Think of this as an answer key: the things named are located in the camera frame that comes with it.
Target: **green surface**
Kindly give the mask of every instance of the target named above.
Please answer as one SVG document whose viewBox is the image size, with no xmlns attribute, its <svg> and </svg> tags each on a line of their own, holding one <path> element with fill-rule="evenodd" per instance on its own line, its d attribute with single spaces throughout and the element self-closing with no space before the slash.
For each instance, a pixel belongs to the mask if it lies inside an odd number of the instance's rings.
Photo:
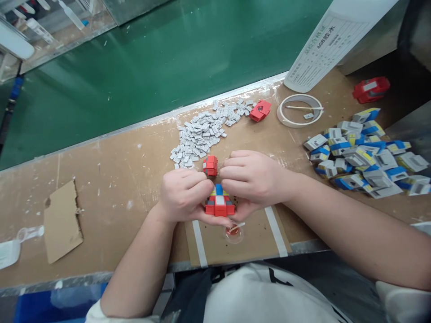
<svg viewBox="0 0 431 323">
<path fill-rule="evenodd" d="M 0 169 L 288 70 L 330 3 L 174 0 L 77 47 L 26 74 Z"/>
</svg>

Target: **cardboard piece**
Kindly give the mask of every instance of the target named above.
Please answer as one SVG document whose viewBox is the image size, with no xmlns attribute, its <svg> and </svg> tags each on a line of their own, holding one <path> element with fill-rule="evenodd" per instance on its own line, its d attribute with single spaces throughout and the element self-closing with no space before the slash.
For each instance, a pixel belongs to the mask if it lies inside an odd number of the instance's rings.
<svg viewBox="0 0 431 323">
<path fill-rule="evenodd" d="M 283 225 L 275 207 L 272 207 L 287 252 L 291 252 Z M 231 244 L 224 238 L 223 227 L 212 227 L 199 222 L 202 242 L 208 265 L 246 262 L 257 259 L 279 257 L 276 241 L 265 210 L 254 212 L 243 226 L 244 239 L 239 244 Z M 187 243 L 192 267 L 200 267 L 198 247 L 191 222 L 185 224 Z"/>
<path fill-rule="evenodd" d="M 44 226 L 48 263 L 57 261 L 84 241 L 76 217 L 78 211 L 73 180 L 46 200 Z"/>
</svg>

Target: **hand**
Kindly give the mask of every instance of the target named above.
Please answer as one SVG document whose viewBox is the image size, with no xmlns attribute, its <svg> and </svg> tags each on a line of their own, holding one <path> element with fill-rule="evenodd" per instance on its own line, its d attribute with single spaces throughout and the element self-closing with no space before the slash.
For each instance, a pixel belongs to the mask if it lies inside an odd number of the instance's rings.
<svg viewBox="0 0 431 323">
<path fill-rule="evenodd" d="M 168 223 L 199 220 L 209 225 L 232 227 L 226 217 L 205 214 L 202 202 L 214 190 L 214 184 L 203 172 L 180 168 L 163 176 L 160 198 L 154 207 L 157 220 Z"/>
<path fill-rule="evenodd" d="M 220 170 L 223 189 L 244 198 L 231 218 L 242 222 L 256 210 L 289 201 L 295 194 L 298 176 L 262 153 L 233 151 Z"/>
</svg>

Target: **work table surface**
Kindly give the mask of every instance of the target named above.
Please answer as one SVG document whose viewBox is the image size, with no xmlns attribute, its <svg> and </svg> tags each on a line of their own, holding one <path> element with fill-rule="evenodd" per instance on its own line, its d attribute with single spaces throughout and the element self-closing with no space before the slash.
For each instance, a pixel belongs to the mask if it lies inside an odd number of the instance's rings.
<svg viewBox="0 0 431 323">
<path fill-rule="evenodd" d="M 272 111 L 259 123 L 242 117 L 231 128 L 224 126 L 228 136 L 211 148 L 211 155 L 222 161 L 233 150 L 260 151 L 286 168 L 330 185 L 314 172 L 303 143 L 340 121 L 350 120 L 354 113 L 378 104 L 359 104 L 352 98 L 352 84 L 333 70 L 308 93 L 324 106 L 321 119 L 305 128 L 287 128 L 278 121 L 276 110 L 284 98 L 295 93 L 282 85 L 282 79 L 283 75 L 277 75 L 217 97 L 220 102 L 231 103 L 240 97 L 255 102 L 264 99 L 272 103 Z M 157 202 L 163 174 L 174 169 L 169 156 L 179 143 L 177 126 L 209 110 L 213 99 L 0 172 L 0 242 L 15 239 L 23 227 L 42 225 L 45 199 L 72 179 L 82 209 L 78 218 L 84 236 L 81 245 L 51 265 L 43 237 L 22 242 L 18 262 L 0 270 L 0 295 L 52 289 L 58 281 L 68 287 L 108 280 Z M 297 121 L 307 113 L 297 112 L 291 115 Z M 377 119 L 383 128 L 388 126 L 386 113 L 389 111 L 383 109 Z M 196 164 L 202 169 L 202 159 Z M 428 196 L 396 195 L 375 200 L 362 193 L 345 194 L 406 223 L 431 220 Z M 280 205 L 277 210 L 293 253 L 325 247 L 294 213 Z M 189 269 L 189 261 L 185 227 L 179 223 L 172 243 L 170 270 Z"/>
</svg>

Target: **white cylinder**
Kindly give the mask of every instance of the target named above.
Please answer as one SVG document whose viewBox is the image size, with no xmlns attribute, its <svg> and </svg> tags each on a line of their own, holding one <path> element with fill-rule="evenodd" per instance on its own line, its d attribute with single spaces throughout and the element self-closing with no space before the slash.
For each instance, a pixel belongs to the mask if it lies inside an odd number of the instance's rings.
<svg viewBox="0 0 431 323">
<path fill-rule="evenodd" d="M 398 0 L 333 0 L 284 79 L 310 91 Z"/>
<path fill-rule="evenodd" d="M 0 23 L 0 46 L 22 60 L 29 59 L 35 48 L 11 29 Z"/>
</svg>

